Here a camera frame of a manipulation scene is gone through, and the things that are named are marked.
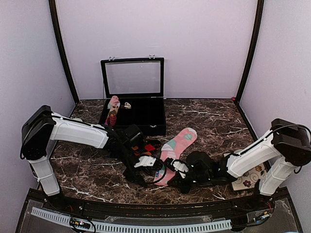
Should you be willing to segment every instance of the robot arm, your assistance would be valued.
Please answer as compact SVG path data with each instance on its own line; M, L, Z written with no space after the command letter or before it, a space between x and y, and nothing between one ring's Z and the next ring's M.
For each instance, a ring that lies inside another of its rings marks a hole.
M309 130L302 125L275 119L272 128L256 142L229 154L219 163L204 152L194 151L186 158L187 166L181 171L178 168L180 162L168 159L166 165L169 169L181 171L168 184L180 188L182 193L188 193L197 184L225 185L236 181L261 163L277 158L264 179L255 185L257 194L271 196L297 167L311 161L311 146L306 129Z
M146 182L142 176L135 173L135 168L156 164L155 158L138 158L131 150L143 141L143 135L137 126L132 125L124 131L116 132L108 126L88 124L80 119L70 119L53 113L51 108L45 105L22 127L21 156L28 160L49 197L61 192L46 153L49 140L64 140L100 149L106 147L125 164L126 179L142 186L146 186Z

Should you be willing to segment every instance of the lavender wall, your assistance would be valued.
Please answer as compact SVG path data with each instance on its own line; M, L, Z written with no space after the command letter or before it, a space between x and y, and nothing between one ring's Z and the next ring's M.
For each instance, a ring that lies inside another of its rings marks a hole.
M30 187L19 159L21 127L43 104L68 116L73 110L47 0L0 3L0 232L15 232Z
M58 1L81 99L101 99L100 61L165 57L168 98L231 98L253 30L256 0Z
M279 117L311 128L311 1L266 1L241 106L258 136ZM304 232L311 232L311 165L286 185Z

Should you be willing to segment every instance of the sock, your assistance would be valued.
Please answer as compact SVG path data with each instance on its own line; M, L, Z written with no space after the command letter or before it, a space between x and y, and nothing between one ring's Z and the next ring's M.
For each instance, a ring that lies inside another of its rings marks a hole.
M107 105L107 109L110 109L112 105L114 105L115 103L119 102L119 98L117 96L113 96L111 97L108 105Z
M107 119L105 121L105 125L111 125L114 126L117 121L117 113L120 107L120 102L116 101L113 103L113 105L110 107L109 113L107 115Z
M197 138L197 133L192 128L183 129L175 138L165 143L161 149L161 157L162 161L165 161L168 157L173 159L179 159L181 153L190 146ZM157 171L155 174L154 181L158 180L164 174L164 168L160 171ZM166 175L164 179L160 182L156 183L157 185L167 185L167 181L173 178L175 175L175 171L171 171L167 169Z

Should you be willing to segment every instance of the red object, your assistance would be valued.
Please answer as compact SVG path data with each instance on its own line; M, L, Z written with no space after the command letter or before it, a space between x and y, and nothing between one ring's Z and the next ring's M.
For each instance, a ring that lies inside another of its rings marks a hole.
M110 117L109 117L109 123L110 123L110 125L111 125L111 126L115 126L116 121L117 121L116 115L111 114Z
M153 150L155 150L156 148L155 148L153 145L149 144L149 145L145 146L145 149L146 149L147 151L153 151Z

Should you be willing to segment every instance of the marble table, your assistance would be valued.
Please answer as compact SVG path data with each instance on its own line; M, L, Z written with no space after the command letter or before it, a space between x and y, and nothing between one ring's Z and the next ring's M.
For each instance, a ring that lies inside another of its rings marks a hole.
M103 100L81 101L72 114L85 122L97 124ZM223 153L245 148L253 139L232 100L169 99L165 100L167 135L152 137L162 143L174 138L183 128L197 131L197 140L181 159L194 150L205 151L219 161ZM58 142L51 164L66 196L84 200L130 204L185 204L226 200L252 191L233 192L230 185L196 187L188 194L176 188L155 184L142 188L129 183L122 173L125 166L109 157L105 150L70 142Z

